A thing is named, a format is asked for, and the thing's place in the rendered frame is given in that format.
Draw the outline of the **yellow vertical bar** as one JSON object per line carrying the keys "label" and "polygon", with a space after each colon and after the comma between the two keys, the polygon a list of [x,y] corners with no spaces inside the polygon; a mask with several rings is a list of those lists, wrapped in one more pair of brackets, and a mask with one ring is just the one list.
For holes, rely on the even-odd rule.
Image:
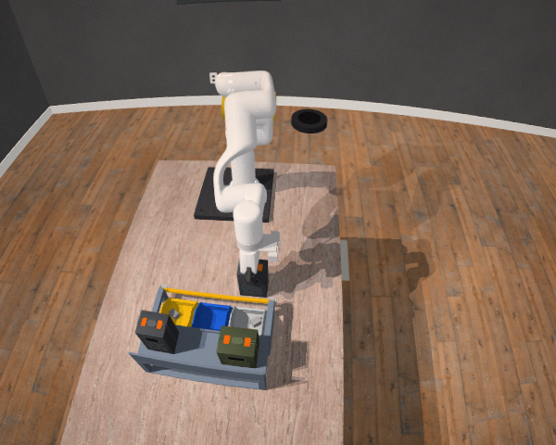
{"label": "yellow vertical bar", "polygon": [[239,301],[248,301],[248,302],[258,302],[258,303],[268,303],[267,299],[253,299],[253,298],[243,298],[243,297],[235,297],[235,296],[225,296],[225,295],[217,295],[217,294],[209,294],[209,293],[201,293],[201,292],[194,292],[194,291],[186,291],[180,289],[172,289],[163,287],[166,292],[171,293],[178,293],[178,294],[185,294],[185,295],[192,295],[192,296],[199,296],[199,297],[207,297],[207,298],[215,298],[215,299],[230,299],[230,300],[239,300]]}

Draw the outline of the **olive green case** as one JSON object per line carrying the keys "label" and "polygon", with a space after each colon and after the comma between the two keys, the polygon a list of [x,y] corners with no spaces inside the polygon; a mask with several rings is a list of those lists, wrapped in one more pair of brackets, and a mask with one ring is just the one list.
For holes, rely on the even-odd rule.
{"label": "olive green case", "polygon": [[259,356],[258,330],[222,325],[217,354],[221,364],[256,368]]}

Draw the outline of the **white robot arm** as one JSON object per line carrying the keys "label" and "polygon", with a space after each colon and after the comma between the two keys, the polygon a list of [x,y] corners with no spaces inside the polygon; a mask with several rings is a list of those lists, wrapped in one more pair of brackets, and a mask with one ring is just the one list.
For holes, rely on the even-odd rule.
{"label": "white robot arm", "polygon": [[[256,179],[253,150],[272,141],[276,112],[272,76],[264,70],[222,72],[216,77],[215,86],[218,93],[226,97],[227,140],[226,150],[214,171],[216,206],[221,212],[234,213],[238,247],[244,251],[268,251],[268,261],[277,261],[280,232],[263,234],[267,190]],[[224,185],[224,171],[230,162],[233,180],[230,185]]]}

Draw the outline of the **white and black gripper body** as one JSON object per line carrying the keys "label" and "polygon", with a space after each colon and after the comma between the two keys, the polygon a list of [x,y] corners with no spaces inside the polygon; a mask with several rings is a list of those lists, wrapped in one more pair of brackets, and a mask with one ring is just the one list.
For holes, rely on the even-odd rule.
{"label": "white and black gripper body", "polygon": [[246,267],[251,267],[252,273],[256,274],[259,265],[260,251],[244,251],[240,248],[240,269],[241,273],[246,272]]}

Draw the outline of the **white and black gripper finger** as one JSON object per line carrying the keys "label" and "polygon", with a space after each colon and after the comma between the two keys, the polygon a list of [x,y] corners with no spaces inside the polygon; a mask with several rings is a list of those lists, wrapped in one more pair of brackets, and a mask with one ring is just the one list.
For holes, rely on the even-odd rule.
{"label": "white and black gripper finger", "polygon": [[248,285],[256,285],[257,284],[256,276],[254,274],[253,275],[251,274],[252,274],[251,267],[246,267],[246,283]]}

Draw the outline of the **dark grey case with orange latches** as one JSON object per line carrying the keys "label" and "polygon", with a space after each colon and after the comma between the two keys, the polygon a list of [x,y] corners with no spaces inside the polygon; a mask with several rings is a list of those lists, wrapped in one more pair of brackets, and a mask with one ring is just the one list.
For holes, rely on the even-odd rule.
{"label": "dark grey case with orange latches", "polygon": [[169,314],[141,310],[135,334],[148,350],[174,354],[179,331]]}

